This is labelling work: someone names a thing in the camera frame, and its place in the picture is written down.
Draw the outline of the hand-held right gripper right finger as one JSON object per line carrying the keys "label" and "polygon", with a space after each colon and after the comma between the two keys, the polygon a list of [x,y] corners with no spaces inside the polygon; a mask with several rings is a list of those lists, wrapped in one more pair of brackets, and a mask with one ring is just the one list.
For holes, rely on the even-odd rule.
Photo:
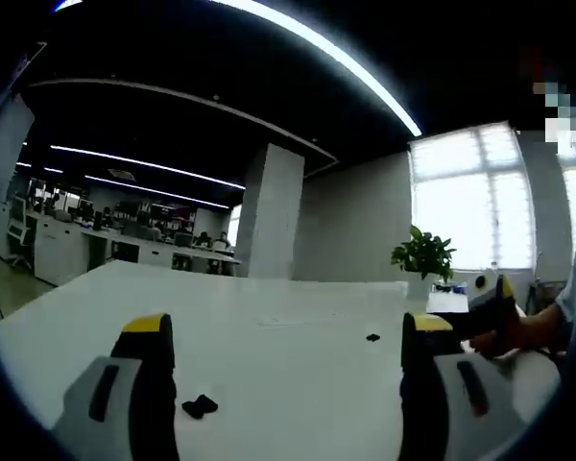
{"label": "hand-held right gripper right finger", "polygon": [[513,403],[512,382],[483,356],[464,351],[451,313],[403,317],[402,460],[495,456],[526,426]]}

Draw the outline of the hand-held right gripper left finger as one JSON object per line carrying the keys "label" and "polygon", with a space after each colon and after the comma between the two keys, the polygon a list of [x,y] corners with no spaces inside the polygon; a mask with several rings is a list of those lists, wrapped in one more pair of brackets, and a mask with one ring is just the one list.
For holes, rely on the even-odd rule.
{"label": "hand-held right gripper left finger", "polygon": [[177,460],[174,369],[171,316],[130,321],[68,387],[53,435],[74,460]]}

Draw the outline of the person's left hand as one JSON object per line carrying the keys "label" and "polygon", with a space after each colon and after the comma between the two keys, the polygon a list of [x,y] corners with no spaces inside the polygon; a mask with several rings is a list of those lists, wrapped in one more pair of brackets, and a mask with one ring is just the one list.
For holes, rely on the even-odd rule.
{"label": "person's left hand", "polygon": [[539,316],[520,316],[514,310],[497,328],[470,339],[469,345],[481,355],[494,358],[513,350],[537,349],[540,339]]}

